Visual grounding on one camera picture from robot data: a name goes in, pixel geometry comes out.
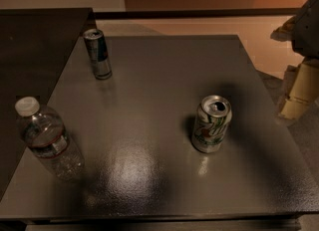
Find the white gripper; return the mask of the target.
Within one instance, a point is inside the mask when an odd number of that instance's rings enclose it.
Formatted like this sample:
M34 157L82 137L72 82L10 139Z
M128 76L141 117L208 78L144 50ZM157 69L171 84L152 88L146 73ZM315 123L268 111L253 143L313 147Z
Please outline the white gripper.
M297 67L288 66L283 79L283 96L278 101L278 115L299 119L319 98L319 0L307 0L296 17L275 29L270 38L285 42L292 39L292 49L305 58Z

